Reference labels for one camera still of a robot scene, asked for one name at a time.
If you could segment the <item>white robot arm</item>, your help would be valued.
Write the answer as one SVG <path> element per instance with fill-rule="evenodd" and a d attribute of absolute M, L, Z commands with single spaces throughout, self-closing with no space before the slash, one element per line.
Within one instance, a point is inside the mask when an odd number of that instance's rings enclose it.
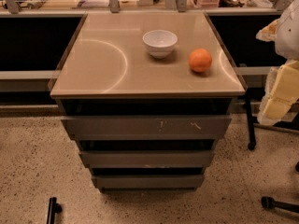
<path fill-rule="evenodd" d="M 299 0 L 293 0 L 280 18 L 260 30 L 256 38 L 274 41 L 276 54 L 286 59 L 279 68 L 270 68 L 259 106 L 258 122 L 272 126 L 299 99 Z"/>

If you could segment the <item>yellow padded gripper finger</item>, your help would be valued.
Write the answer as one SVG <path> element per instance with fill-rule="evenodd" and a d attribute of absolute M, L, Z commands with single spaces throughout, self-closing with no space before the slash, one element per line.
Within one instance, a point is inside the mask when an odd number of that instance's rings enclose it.
<path fill-rule="evenodd" d="M 272 126 L 281 121 L 299 99 L 299 62 L 292 60 L 280 67 L 271 67 L 264 91 L 257 120 L 262 125 Z"/>
<path fill-rule="evenodd" d="M 278 20 L 270 22 L 267 26 L 265 26 L 257 33 L 256 38 L 264 42 L 275 41 L 277 36 L 277 27 Z"/>

